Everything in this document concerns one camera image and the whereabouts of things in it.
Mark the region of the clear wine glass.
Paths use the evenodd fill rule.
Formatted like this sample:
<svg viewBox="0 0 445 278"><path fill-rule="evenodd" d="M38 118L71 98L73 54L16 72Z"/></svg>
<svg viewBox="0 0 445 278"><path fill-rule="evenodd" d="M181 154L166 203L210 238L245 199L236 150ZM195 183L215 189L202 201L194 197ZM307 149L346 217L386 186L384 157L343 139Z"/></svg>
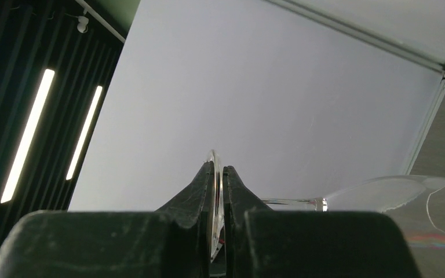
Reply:
<svg viewBox="0 0 445 278"><path fill-rule="evenodd" d="M223 171L216 153L213 185L214 229L224 220ZM399 227L415 262L425 271L445 271L445 178L396 175L374 178L331 194L307 199L262 200L270 208L296 206L295 211L380 213Z"/></svg>

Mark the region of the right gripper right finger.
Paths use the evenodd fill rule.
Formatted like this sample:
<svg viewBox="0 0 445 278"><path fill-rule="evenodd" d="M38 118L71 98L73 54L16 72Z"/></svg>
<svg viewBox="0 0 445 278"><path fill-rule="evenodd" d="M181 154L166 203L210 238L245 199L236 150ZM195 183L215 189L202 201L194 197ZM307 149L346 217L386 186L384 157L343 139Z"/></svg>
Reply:
<svg viewBox="0 0 445 278"><path fill-rule="evenodd" d="M273 210L224 167L227 277L420 277L386 215Z"/></svg>

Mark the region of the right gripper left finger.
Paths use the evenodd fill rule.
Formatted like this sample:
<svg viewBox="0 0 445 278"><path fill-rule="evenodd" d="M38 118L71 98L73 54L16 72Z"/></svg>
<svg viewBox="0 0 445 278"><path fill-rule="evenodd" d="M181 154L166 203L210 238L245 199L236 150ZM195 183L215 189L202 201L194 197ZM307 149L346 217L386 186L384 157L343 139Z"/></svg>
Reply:
<svg viewBox="0 0 445 278"><path fill-rule="evenodd" d="M206 162L155 211L37 211L0 248L0 277L208 277Z"/></svg>

